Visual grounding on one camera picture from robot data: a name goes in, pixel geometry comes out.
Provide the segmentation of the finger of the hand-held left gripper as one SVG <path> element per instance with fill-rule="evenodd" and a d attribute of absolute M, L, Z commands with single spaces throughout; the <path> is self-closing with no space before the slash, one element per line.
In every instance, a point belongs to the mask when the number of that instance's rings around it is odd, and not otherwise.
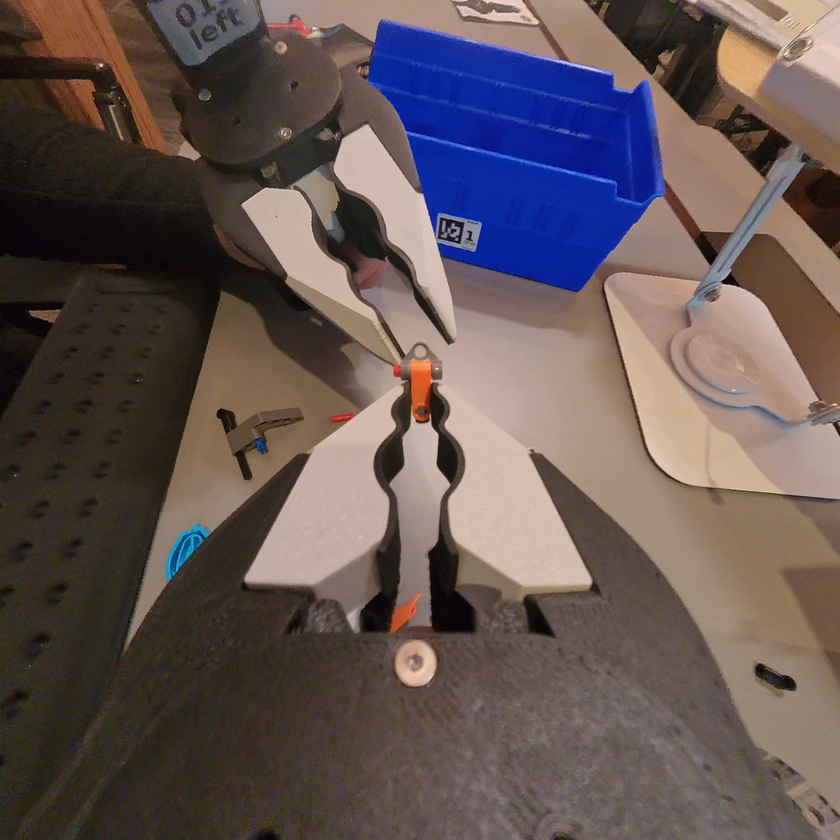
<path fill-rule="evenodd" d="M 338 122 L 333 177 L 349 219 L 402 272 L 444 341 L 454 343 L 454 304 L 403 122 L 371 84 L 342 85 Z"/>
<path fill-rule="evenodd" d="M 339 195 L 325 167 L 292 187 L 263 187 L 247 174 L 196 168 L 214 222 L 238 248 L 311 308 L 388 364 L 403 351 L 374 306 L 362 298 L 350 268 L 329 252 L 327 228 Z"/>

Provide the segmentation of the white book stand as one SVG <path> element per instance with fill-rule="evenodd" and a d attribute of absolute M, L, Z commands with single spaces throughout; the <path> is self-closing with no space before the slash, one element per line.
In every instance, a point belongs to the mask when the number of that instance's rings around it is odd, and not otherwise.
<path fill-rule="evenodd" d="M 838 399 L 788 337 L 830 350 L 808 280 L 759 295 L 724 280 L 807 160 L 838 172 L 838 9 L 787 35 L 756 76 L 722 86 L 791 144 L 701 281 L 619 272 L 604 293 L 644 444 L 692 487 L 837 501 Z"/>

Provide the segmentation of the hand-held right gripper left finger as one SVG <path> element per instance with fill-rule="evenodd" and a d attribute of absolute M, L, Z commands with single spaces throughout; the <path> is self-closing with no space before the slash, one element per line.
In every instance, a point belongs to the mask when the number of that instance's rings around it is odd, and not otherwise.
<path fill-rule="evenodd" d="M 363 630 L 391 632 L 402 554 L 392 483 L 409 428 L 410 388 L 399 385 L 312 449 L 245 587 L 336 601 Z"/>

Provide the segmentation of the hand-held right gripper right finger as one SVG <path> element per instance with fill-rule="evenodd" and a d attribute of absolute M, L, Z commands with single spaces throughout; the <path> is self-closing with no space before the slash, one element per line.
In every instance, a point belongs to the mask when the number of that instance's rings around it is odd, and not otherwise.
<path fill-rule="evenodd" d="M 428 553 L 432 626 L 464 632 L 502 602 L 588 592 L 594 580 L 538 469 L 538 454 L 446 385 L 430 392 L 448 487 Z"/>

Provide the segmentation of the blue plastic bin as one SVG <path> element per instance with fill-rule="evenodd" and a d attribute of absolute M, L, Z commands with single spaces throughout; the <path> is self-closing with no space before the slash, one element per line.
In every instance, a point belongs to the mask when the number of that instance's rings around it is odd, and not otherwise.
<path fill-rule="evenodd" d="M 665 194 L 649 80 L 383 19 L 369 82 L 443 257 L 578 291 Z"/>

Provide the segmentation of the printed leaflet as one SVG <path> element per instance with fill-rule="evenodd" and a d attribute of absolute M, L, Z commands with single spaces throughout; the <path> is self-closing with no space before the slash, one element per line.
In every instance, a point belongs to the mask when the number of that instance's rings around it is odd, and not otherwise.
<path fill-rule="evenodd" d="M 465 21 L 492 25 L 538 27 L 539 19 L 524 1 L 452 1 Z"/>

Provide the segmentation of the light blue brick separator tool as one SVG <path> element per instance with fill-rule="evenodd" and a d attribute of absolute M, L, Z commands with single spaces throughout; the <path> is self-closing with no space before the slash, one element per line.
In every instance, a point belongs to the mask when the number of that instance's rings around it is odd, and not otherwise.
<path fill-rule="evenodd" d="M 165 562 L 166 580 L 171 581 L 195 551 L 208 539 L 210 531 L 195 524 L 182 531 L 173 542 Z"/>

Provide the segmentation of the small grey orange brick joint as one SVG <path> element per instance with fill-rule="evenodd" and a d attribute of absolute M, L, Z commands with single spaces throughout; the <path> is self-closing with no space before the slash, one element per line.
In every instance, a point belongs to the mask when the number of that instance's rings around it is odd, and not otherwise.
<path fill-rule="evenodd" d="M 410 387 L 413 420 L 420 424 L 429 422 L 432 387 L 443 378 L 443 362 L 427 342 L 418 341 L 393 366 L 393 375 Z"/>

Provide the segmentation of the black perforated pad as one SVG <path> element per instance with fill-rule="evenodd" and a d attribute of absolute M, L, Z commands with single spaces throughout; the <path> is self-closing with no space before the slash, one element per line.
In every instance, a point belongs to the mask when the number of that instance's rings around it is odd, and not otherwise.
<path fill-rule="evenodd" d="M 4 811 L 49 785 L 122 652 L 219 298 L 84 276 L 3 417 Z"/>

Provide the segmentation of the wooden pillar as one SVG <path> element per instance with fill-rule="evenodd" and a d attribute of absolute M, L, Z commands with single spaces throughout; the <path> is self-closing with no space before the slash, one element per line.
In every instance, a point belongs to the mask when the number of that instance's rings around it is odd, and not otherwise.
<path fill-rule="evenodd" d="M 101 2 L 1 2 L 2 58 L 40 57 L 91 59 L 112 68 L 129 100 L 140 130 L 142 145 L 161 152 L 167 146 L 138 78 L 130 66 Z M 93 103 L 93 85 L 87 80 L 37 81 L 70 120 L 103 129 Z"/>

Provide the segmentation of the person's left forearm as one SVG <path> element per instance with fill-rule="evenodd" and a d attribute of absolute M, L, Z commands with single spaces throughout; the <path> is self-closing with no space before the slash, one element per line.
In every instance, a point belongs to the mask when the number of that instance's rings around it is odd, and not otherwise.
<path fill-rule="evenodd" d="M 1 114 L 3 256 L 146 270 L 220 270 L 192 161 L 58 114 Z"/>

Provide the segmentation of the grey brick with black axle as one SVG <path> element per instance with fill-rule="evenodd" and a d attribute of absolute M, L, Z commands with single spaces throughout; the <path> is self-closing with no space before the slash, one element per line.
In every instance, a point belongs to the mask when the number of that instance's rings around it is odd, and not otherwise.
<path fill-rule="evenodd" d="M 252 450 L 261 455 L 268 453 L 266 433 L 270 429 L 297 424 L 304 419 L 301 409 L 297 407 L 256 413 L 242 423 L 237 423 L 234 413 L 225 408 L 219 408 L 216 417 L 223 426 L 227 444 L 244 480 L 253 478 L 247 453 Z"/>

